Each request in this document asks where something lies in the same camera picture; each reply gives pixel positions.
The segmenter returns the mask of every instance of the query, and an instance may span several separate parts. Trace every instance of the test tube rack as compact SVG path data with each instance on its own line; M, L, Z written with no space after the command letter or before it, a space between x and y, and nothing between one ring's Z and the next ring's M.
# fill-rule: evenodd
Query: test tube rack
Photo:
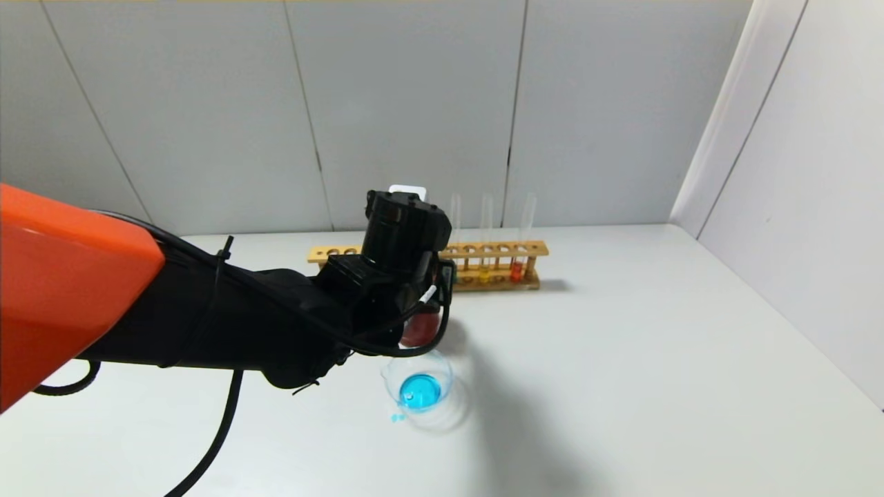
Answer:
M307 262L322 268L329 256L358 254L359 245L327 245L310 250ZM496 292L502 290L537 290L540 278L535 265L537 258L549 256L549 249L540 240L493 241L488 243L451 243L439 252L439 257L457 262L455 292ZM525 259L518 281L511 278L516 258ZM483 268L482 261L490 261ZM480 271L487 271L488 280L480 280Z

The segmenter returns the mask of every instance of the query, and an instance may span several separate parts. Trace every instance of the white tabletop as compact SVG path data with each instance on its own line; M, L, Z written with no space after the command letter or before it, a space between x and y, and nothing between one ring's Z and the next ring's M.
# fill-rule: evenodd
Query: white tabletop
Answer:
M241 235L231 262L314 274L309 247L361 237ZM247 372L189 495L884 495L884 414L681 229L536 237L543 289L454 298L442 348L464 423L394 423L384 358L353 356L294 397ZM224 237L190 240L214 253ZM29 395L0 418L0 494L165 494L209 445L229 378L107 363L80 394Z

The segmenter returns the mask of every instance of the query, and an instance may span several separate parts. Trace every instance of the test tube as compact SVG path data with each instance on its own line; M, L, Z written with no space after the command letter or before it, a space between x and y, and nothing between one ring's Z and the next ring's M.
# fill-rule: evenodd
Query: test tube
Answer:
M519 225L519 243L516 246L517 251L522 251L528 238L531 236L531 227L534 225L534 210L537 208L537 195L529 193L525 198L525 205L522 206L522 223ZM527 261L526 256L513 257L513 263L510 265L509 280L513 283L522 281L522 271Z
M451 237L448 239L448 245L453 246L461 243L461 195L451 194L451 209L448 211L448 220L451 221ZM457 249L452 248L450 252L455 254ZM457 274L454 275L454 282L457 282Z
M492 225L494 224L494 197L490 194L482 194L482 246L479 247L480 252L485 252L485 246L492 240ZM479 264L479 283L487 284L492 280L490 257L482 257L482 263Z

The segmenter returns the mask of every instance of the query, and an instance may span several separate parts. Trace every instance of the glass beaker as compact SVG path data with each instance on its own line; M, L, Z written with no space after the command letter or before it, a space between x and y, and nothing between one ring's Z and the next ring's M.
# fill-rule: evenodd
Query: glass beaker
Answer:
M451 364L432 350L422 356L393 358L381 370L387 393L409 415L435 409L451 392Z

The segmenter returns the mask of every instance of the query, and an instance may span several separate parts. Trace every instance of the black cable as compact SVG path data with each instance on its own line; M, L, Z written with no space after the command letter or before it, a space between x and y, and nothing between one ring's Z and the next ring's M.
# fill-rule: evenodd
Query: black cable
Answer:
M172 488L165 497L181 497L200 479L203 473L209 468L224 440L227 438L227 432L230 431L230 425L233 423L233 415L236 413L236 404L240 399L240 387L242 386L242 370L233 370L233 376L230 378L230 390L227 392L227 403L224 407L224 414L221 416L221 425L215 433L215 439L209 446L209 450L202 459L194 466L181 483Z
M37 388L34 389L34 393L40 395L49 395L52 397L57 397L59 395L76 394L87 386L92 385L92 382L95 381L95 377L98 376L98 370L101 369L101 367L102 364L99 361L89 361L89 372L86 373L86 376L83 377L83 379L81 379L80 381L65 386L39 385Z
M169 233L158 226L154 226L154 225L152 225L148 222L142 221L138 218L133 218L131 216L127 216L126 214L119 214L117 212L111 212L111 211L107 211L107 210L94 210L94 212L97 212L99 214L103 214L105 216L109 216L111 218L117 218L117 219L126 221L128 223L134 224L136 226L140 226L140 227L144 228L145 230L147 230L149 233L151 233L155 239L168 245L169 247L172 247L172 248L178 250L179 252L182 252L183 254L191 256L194 260L200 261L200 262L207 264L213 268L216 267L217 261L214 256L211 256L210 254L206 253L202 249L197 248L195 245L192 245L191 243L188 243L187 241L182 240L180 237L178 237L172 233ZM308 320L312 325L314 325L314 326L316 326L316 328L322 330L323 333L325 333L326 335L329 335L331 338L339 341L340 343L344 344L348 348L351 348L351 349L356 350L358 352L363 352L364 354L373 354L373 355L378 355L378 356L390 356L390 357L421 356L421 355L426 354L427 352L430 352L431 350L433 350L439 344L439 342L442 340L442 337L445 335L445 332L446 332L446 325L447 325L447 321L448 321L448 319L447 319L448 306L450 305L450 302L451 302L450 293L451 293L452 282L449 281L448 289L442 288L442 285L440 284L441 283L441 281L440 281L441 272L439 274L437 274L437 282L438 282L437 283L437 287L438 287L437 291L440 291L440 290L444 291L448 296L448 298L446 299L447 304L446 304L445 310L443 310L443 314L442 314L442 321L439 324L439 329L438 329L438 332L436 333L436 337L434 337L434 339L430 343L428 343L426 345L422 345L421 347L415 347L415 348L382 347L382 346L378 346L378 345L369 343L364 340L355 339L351 336L348 336L348 335L345 335L344 333L339 332L338 330L332 328L331 326L328 326L325 322L310 315L309 313L305 313L305 312L300 311L297 308L291 307L288 302L286 302L284 299L282 299L278 296L277 292L258 283L251 276L249 276L245 272L239 270L239 268L237 268L235 266L231 266L229 268L227 274L229 274L231 279L233 279L234 281L236 281L236 282L240 283L241 285L243 285L244 287L264 296L265 298L267 298L268 300L270 300L271 302L273 302L274 304L279 306L281 309L286 310L288 312L292 312L294 314L297 314L299 317L302 317L302 318ZM411 310L408 310L408 311L406 311L406 314L403 314L403 315L397 317L391 323L384 323L384 325L389 325L390 328L393 328L394 326L398 326L398 325L405 323L405 321L408 320L408 318L410 317L410 316L408 316L408 313L410 311L414 311L412 313L412 316L413 316L414 313L417 312L417 309L413 308ZM363 331L357 330L356 333L363 333Z

